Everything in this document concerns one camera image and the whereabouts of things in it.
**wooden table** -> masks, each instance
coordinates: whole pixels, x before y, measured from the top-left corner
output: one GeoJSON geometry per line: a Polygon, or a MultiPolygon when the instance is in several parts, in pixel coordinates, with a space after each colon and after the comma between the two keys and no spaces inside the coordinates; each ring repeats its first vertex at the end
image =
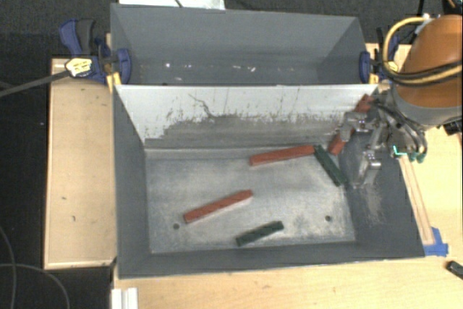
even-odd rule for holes
{"type": "MultiPolygon", "coordinates": [[[[401,46],[398,58],[407,50],[401,46]]],[[[53,72],[62,70],[63,62],[53,60],[53,72]]],[[[105,266],[116,256],[110,108],[108,89],[102,85],[63,79],[51,86],[47,269],[105,266]]],[[[430,130],[427,138],[425,163],[402,166],[408,169],[409,186],[416,177],[430,223],[449,243],[447,258],[121,281],[116,277],[114,286],[137,287],[142,309],[458,308],[463,281],[443,267],[453,259],[463,261],[462,147],[457,136],[448,137],[443,130],[430,130]]],[[[415,213],[423,215],[414,189],[415,213]]]]}

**clamp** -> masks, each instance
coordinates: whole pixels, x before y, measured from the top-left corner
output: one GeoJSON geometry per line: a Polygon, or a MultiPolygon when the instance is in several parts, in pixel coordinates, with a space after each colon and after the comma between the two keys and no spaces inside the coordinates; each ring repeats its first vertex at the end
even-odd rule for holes
{"type": "Polygon", "coordinates": [[[106,76],[119,72],[122,84],[127,84],[132,71],[132,61],[127,49],[121,48],[116,55],[101,38],[93,39],[94,20],[67,20],[59,27],[59,37],[72,56],[66,69],[72,77],[86,78],[106,84],[106,76]]]}

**red block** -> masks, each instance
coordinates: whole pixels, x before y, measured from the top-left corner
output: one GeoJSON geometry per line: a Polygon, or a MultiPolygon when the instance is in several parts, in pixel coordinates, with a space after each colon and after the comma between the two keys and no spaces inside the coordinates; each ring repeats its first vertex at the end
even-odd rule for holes
{"type": "Polygon", "coordinates": [[[222,198],[221,200],[217,200],[212,203],[209,203],[208,205],[196,208],[195,210],[188,211],[183,215],[183,219],[186,223],[191,223],[192,221],[204,218],[207,215],[215,213],[224,208],[228,208],[229,206],[234,205],[235,203],[242,202],[251,197],[252,190],[243,190],[229,197],[222,198]]]}
{"type": "Polygon", "coordinates": [[[283,150],[260,153],[251,156],[249,159],[251,166],[268,164],[275,161],[284,161],[291,158],[313,155],[315,149],[312,145],[301,145],[299,147],[285,148],[283,150]]]}
{"type": "Polygon", "coordinates": [[[371,102],[373,102],[373,97],[365,94],[362,99],[359,100],[359,103],[355,106],[354,111],[366,114],[371,109],[371,102]]]}
{"type": "Polygon", "coordinates": [[[328,152],[337,156],[341,153],[342,148],[346,145],[347,142],[344,142],[341,139],[341,135],[336,134],[336,137],[331,141],[330,145],[328,146],[328,152]]]}
{"type": "MultiPolygon", "coordinates": [[[[361,114],[366,114],[369,110],[371,110],[371,102],[373,102],[373,97],[365,94],[362,99],[359,100],[357,105],[355,106],[354,112],[360,112],[361,114]]],[[[344,142],[341,139],[339,134],[334,137],[331,141],[330,145],[328,146],[328,152],[337,156],[341,153],[342,148],[346,145],[347,142],[344,142]]]]}

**bin floor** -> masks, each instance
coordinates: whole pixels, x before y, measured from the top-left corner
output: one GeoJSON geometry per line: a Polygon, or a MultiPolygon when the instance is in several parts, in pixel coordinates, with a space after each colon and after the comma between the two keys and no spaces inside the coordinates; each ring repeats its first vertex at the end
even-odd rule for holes
{"type": "Polygon", "coordinates": [[[249,165],[251,155],[276,149],[145,149],[151,252],[238,248],[236,236],[272,221],[284,230],[240,248],[354,241],[344,188],[314,156],[249,165]],[[254,195],[184,222],[184,213],[240,190],[254,195]]]}

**dark green block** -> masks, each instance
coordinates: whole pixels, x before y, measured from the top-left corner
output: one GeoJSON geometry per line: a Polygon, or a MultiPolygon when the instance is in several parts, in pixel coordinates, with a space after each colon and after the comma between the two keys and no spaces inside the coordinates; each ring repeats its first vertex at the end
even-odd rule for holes
{"type": "Polygon", "coordinates": [[[337,186],[347,184],[346,176],[342,174],[341,170],[339,170],[333,160],[331,160],[331,157],[326,153],[323,147],[321,145],[314,145],[314,148],[315,157],[333,180],[334,184],[337,186]]]}
{"type": "Polygon", "coordinates": [[[274,221],[272,223],[262,225],[261,227],[258,227],[250,232],[246,232],[241,236],[237,237],[238,247],[257,241],[260,238],[267,237],[270,234],[281,231],[283,229],[283,223],[281,223],[280,221],[274,221]]]}

